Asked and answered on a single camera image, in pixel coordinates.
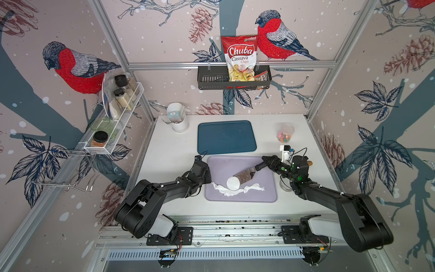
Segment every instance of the chips bag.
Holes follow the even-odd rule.
[[[221,38],[230,81],[255,81],[257,36]]]

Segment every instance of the black lid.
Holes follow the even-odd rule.
[[[104,131],[97,131],[94,133],[94,141],[97,143],[104,143],[107,141],[107,138],[109,138],[109,136]]]
[[[121,95],[125,94],[125,91],[123,89],[116,89],[113,91],[113,94],[115,96],[121,96]]]
[[[124,87],[128,85],[128,79],[125,74],[119,74],[115,76],[115,83],[118,87]]]

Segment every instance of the blue tray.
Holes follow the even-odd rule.
[[[250,121],[225,121],[198,125],[198,153],[207,155],[252,152],[257,149]]]

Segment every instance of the white table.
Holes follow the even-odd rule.
[[[146,179],[149,182],[163,183],[175,180],[188,171],[197,153],[198,125],[204,122],[248,120],[252,124],[257,150],[254,152],[225,154],[234,156],[281,156],[276,139],[276,131],[280,123],[290,122],[295,128],[290,146],[295,151],[308,147],[306,156],[313,162],[309,169],[311,180],[337,190],[328,167],[319,151],[314,136],[302,114],[274,115],[188,115],[189,128],[183,133],[172,130],[159,116],[138,181]],[[209,155],[203,158],[207,162]],[[160,214],[186,217],[194,220],[272,220],[299,218],[309,214],[334,214],[320,204],[299,198],[293,192],[285,192],[279,186],[279,175],[275,174],[275,187],[278,199],[274,203],[251,203],[230,201],[208,201],[204,197],[204,188],[198,196],[179,198],[163,204]]]

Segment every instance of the glass jar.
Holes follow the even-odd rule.
[[[106,132],[97,131],[94,133],[94,136],[92,137],[91,145],[95,147],[103,147],[106,144],[108,138],[109,136],[107,135]]]
[[[134,90],[130,88],[128,85],[127,76],[125,74],[120,74],[115,76],[115,84],[124,90],[124,92],[128,95],[128,97],[131,98],[131,101],[135,101],[137,99],[136,95],[134,94]]]
[[[116,101],[118,101],[122,108],[125,108],[127,111],[133,110],[134,105],[123,89],[116,89],[113,91],[113,94],[115,95]]]

